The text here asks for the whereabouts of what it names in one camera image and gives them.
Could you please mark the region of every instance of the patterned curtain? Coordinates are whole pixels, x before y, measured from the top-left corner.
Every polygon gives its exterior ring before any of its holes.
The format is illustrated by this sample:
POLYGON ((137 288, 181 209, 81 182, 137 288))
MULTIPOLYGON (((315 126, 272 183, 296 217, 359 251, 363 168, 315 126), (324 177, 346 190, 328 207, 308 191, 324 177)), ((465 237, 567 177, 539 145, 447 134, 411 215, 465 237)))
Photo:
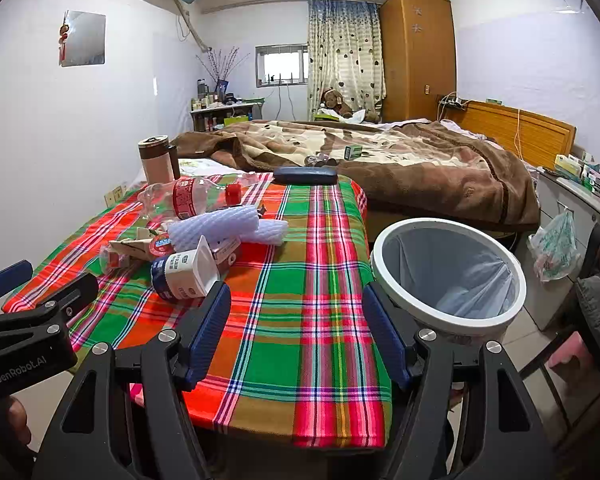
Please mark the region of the patterned curtain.
POLYGON ((309 0, 309 120, 322 92, 332 88, 353 111, 381 107, 386 91, 377 4, 309 0))

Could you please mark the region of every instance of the metal screw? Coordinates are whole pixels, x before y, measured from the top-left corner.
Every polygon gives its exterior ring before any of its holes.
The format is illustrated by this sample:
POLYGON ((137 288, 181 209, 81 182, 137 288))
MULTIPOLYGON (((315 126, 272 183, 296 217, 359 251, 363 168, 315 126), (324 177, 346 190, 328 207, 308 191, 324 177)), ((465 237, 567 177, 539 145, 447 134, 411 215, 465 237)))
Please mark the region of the metal screw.
POLYGON ((169 341, 173 341, 174 339, 176 339, 176 331, 171 330, 171 329, 163 330, 158 335, 158 339, 160 341, 162 341, 163 343, 168 343, 169 341))
POLYGON ((418 332, 418 336, 420 336, 420 339, 424 339, 424 341, 433 341, 438 337, 430 328, 423 328, 418 332))
POLYGON ((502 345, 497 341, 487 341, 487 350, 492 354, 499 354, 502 352, 502 345))
POLYGON ((91 347, 91 351, 96 354, 96 355, 102 355, 104 354, 104 352, 106 352, 107 350, 109 350, 109 345, 106 344, 105 342, 103 343, 96 343, 95 345, 93 345, 91 347))

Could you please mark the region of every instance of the bed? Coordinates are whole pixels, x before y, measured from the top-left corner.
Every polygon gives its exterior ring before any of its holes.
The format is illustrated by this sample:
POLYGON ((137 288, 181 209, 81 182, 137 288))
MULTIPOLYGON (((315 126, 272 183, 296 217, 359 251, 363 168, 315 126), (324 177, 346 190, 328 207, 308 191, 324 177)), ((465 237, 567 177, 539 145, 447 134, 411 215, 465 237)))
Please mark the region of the bed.
POLYGON ((329 153, 339 161, 338 172, 365 190, 370 241, 396 221, 422 216, 471 225, 506 239, 506 245, 537 229, 534 183, 514 153, 516 132, 526 161, 551 167, 557 153, 570 152, 575 128, 520 110, 518 130, 518 110, 486 103, 446 112, 458 130, 478 135, 421 121, 389 130, 331 121, 252 121, 181 134, 175 143, 180 157, 208 157, 244 171, 303 166, 305 156, 329 153), (349 144, 361 144, 365 156, 342 160, 349 144))

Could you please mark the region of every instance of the plastic bag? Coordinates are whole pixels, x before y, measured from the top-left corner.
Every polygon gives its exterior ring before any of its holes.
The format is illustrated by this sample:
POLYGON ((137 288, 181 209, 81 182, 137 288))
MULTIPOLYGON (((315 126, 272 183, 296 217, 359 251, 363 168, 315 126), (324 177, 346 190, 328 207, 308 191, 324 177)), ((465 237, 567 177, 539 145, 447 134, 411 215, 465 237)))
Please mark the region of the plastic bag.
POLYGON ((580 254, 576 246, 573 213, 565 210, 549 225, 531 235, 528 246, 536 258, 534 269, 542 282, 559 280, 576 268, 580 254))

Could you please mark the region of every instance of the trash can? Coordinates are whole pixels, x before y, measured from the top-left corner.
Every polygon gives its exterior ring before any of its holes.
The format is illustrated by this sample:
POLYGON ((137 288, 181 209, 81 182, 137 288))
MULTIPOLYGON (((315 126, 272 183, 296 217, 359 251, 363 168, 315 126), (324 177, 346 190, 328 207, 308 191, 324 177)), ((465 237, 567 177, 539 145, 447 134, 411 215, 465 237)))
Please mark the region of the trash can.
POLYGON ((389 226, 376 240, 371 266, 396 305, 462 344, 502 339, 525 302, 515 256, 458 222, 417 218, 389 226))

